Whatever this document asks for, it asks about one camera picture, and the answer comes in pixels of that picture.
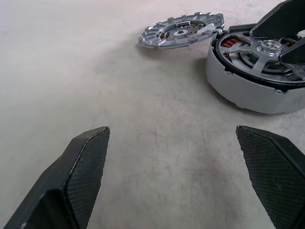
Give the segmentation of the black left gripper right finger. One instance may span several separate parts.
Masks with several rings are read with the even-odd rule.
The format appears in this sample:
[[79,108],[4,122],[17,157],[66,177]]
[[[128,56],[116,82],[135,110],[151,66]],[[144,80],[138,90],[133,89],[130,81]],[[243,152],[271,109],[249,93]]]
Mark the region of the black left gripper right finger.
[[252,187],[277,229],[305,227],[305,155],[286,137],[248,126],[236,135]]

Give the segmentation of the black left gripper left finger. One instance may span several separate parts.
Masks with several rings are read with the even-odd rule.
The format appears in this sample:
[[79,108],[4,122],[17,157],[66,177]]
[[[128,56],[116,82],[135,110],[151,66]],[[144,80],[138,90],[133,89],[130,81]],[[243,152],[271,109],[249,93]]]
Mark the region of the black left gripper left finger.
[[40,175],[5,228],[87,228],[101,187],[109,137],[107,126],[74,137]]

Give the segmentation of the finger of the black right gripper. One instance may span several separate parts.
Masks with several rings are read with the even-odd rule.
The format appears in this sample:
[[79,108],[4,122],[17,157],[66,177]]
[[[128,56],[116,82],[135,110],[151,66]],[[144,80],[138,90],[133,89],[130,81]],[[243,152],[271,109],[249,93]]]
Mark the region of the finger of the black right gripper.
[[305,1],[286,0],[264,15],[250,30],[252,37],[282,38],[305,29]]
[[278,56],[282,63],[300,64],[305,63],[305,40],[302,39],[289,47]]

